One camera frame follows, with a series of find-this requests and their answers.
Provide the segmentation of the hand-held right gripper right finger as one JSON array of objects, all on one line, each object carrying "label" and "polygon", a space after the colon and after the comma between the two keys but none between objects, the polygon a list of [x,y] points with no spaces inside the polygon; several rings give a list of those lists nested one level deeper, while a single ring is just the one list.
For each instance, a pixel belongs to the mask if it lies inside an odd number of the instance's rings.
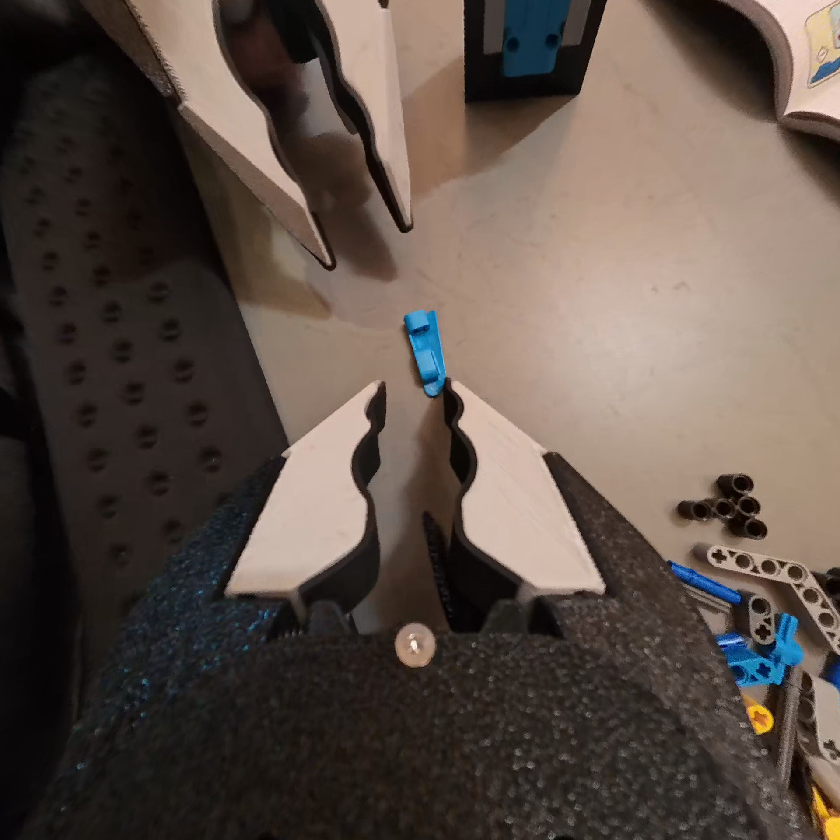
[{"label": "hand-held right gripper right finger", "polygon": [[458,381],[444,384],[459,482],[449,569],[469,602],[603,595],[606,584],[550,469],[550,452]]}]

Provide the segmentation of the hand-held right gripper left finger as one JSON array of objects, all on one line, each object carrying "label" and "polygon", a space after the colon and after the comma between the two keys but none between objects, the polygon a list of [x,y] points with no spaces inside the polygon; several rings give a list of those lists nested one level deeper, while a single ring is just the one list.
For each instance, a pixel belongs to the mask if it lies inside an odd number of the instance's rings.
[{"label": "hand-held right gripper left finger", "polygon": [[381,567],[370,483],[386,385],[373,381],[290,446],[225,585],[230,599],[363,602]]}]

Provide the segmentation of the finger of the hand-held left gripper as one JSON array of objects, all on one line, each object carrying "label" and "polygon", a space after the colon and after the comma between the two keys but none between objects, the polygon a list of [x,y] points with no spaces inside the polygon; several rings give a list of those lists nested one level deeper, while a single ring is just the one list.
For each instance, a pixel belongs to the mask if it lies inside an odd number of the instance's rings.
[{"label": "finger of the hand-held left gripper", "polygon": [[316,1],[332,98],[360,136],[368,172],[397,228],[413,228],[402,94],[390,8],[378,1]]},{"label": "finger of the hand-held left gripper", "polygon": [[324,268],[335,257],[267,111],[246,90],[220,38],[218,2],[80,1],[219,159]]}]

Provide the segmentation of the partly built toy brick model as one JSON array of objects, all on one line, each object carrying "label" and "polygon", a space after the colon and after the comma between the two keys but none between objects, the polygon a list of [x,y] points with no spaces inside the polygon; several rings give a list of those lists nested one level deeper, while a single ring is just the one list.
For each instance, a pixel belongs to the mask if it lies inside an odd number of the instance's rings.
[{"label": "partly built toy brick model", "polygon": [[606,1],[464,1],[465,102],[577,96]]}]

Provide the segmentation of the small blue panel piece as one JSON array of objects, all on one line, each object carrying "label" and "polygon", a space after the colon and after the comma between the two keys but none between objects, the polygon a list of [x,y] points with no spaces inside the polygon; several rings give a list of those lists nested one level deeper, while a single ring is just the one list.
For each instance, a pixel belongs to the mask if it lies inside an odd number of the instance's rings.
[{"label": "small blue panel piece", "polygon": [[426,396],[435,398],[447,378],[437,313],[414,310],[404,316],[404,324],[423,390]]}]

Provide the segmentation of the black dotted rubber mat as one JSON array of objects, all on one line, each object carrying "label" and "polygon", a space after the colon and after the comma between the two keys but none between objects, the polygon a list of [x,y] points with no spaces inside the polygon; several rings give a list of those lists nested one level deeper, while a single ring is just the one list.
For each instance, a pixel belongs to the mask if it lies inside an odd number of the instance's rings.
[{"label": "black dotted rubber mat", "polygon": [[287,439],[171,114],[137,70],[87,54],[26,81],[2,225],[89,681],[166,559]]}]

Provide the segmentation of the pile of building pieces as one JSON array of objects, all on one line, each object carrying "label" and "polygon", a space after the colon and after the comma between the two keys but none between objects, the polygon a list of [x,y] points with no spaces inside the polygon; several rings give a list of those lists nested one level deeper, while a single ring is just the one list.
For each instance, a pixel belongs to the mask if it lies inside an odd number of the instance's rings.
[{"label": "pile of building pieces", "polygon": [[724,474],[713,489],[709,498],[681,500],[677,516],[719,522],[748,544],[699,543],[692,553],[704,571],[667,565],[698,606],[718,614],[718,648],[779,783],[819,838],[838,838],[838,568],[813,572],[755,552],[769,530],[753,479]]}]

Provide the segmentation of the open instruction booklet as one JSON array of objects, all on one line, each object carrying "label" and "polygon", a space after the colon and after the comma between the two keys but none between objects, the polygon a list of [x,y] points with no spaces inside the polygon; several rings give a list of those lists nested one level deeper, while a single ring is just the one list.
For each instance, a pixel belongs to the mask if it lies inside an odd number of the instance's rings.
[{"label": "open instruction booklet", "polygon": [[839,2],[725,1],[760,34],[773,62],[778,124],[839,142]]}]

